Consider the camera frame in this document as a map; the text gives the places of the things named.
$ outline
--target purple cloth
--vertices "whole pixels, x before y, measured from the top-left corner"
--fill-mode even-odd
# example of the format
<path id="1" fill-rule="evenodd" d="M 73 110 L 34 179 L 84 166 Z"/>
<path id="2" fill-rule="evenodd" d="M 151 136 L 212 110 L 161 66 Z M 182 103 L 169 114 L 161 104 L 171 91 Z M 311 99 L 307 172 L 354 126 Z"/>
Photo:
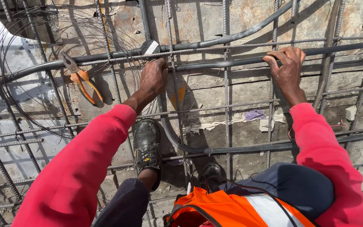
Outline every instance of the purple cloth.
<path id="1" fill-rule="evenodd" d="M 265 113 L 262 110 L 251 110 L 245 114 L 246 121 L 253 119 L 266 119 Z"/>

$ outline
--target dark trousers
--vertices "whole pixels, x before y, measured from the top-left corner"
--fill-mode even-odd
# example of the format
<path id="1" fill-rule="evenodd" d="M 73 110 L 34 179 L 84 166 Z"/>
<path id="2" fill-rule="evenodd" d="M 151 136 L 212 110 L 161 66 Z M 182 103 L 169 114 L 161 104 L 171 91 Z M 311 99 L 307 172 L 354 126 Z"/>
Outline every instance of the dark trousers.
<path id="1" fill-rule="evenodd" d="M 311 220 L 316 219 L 334 202 L 333 184 L 326 176 L 309 167 L 292 163 L 275 163 L 255 177 L 237 183 L 262 188 L 296 207 Z M 235 195 L 258 193 L 230 183 L 221 185 L 216 190 L 225 190 L 227 194 Z M 94 227 L 141 226 L 148 202 L 149 192 L 143 183 L 136 178 L 127 179 L 100 213 Z"/>

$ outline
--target orange safety vest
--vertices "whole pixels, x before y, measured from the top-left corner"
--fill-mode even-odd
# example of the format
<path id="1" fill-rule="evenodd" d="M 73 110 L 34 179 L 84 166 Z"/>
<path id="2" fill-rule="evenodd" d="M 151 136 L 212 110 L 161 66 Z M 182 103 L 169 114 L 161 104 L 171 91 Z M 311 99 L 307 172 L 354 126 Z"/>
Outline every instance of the orange safety vest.
<path id="1" fill-rule="evenodd" d="M 277 199 L 298 227 L 315 227 L 291 205 Z M 199 227 L 211 222 L 214 227 L 285 227 L 293 226 L 282 208 L 267 194 L 248 196 L 228 195 L 220 190 L 206 194 L 195 187 L 189 195 L 175 201 L 165 226 Z"/>

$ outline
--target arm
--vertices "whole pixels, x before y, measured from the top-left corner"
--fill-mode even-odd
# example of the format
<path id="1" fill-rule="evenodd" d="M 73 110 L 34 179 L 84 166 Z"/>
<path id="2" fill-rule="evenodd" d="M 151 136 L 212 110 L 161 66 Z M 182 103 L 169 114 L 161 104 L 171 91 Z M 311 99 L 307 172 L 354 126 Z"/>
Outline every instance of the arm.
<path id="1" fill-rule="evenodd" d="M 363 177 L 353 168 L 347 151 L 337 142 L 330 125 L 307 103 L 305 93 L 299 87 L 305 53 L 299 48 L 287 47 L 268 54 L 283 64 L 279 68 L 274 58 L 264 57 L 275 83 L 291 106 L 292 128 L 300 150 L 297 163 L 319 171 L 334 185 L 335 201 L 316 219 L 317 223 L 321 226 L 363 226 Z"/>
<path id="2" fill-rule="evenodd" d="M 124 104 L 93 119 L 43 169 L 30 187 L 12 226 L 89 227 L 107 167 L 128 136 L 137 113 L 164 91 L 167 65 L 147 63 L 140 89 Z"/>

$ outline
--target red sleeve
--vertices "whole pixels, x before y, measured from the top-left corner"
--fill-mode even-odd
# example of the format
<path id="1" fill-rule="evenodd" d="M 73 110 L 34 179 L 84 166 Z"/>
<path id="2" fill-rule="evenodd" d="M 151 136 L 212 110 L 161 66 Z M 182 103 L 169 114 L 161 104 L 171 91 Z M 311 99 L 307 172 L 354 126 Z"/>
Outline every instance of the red sleeve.
<path id="1" fill-rule="evenodd" d="M 13 227 L 90 227 L 107 167 L 137 114 L 116 105 L 65 146 L 30 187 Z"/>
<path id="2" fill-rule="evenodd" d="M 316 222 L 327 226 L 363 226 L 362 175 L 352 166 L 330 125 L 310 103 L 290 109 L 294 120 L 296 143 L 300 153 L 297 162 L 328 177 L 334 185 L 335 201 Z"/>

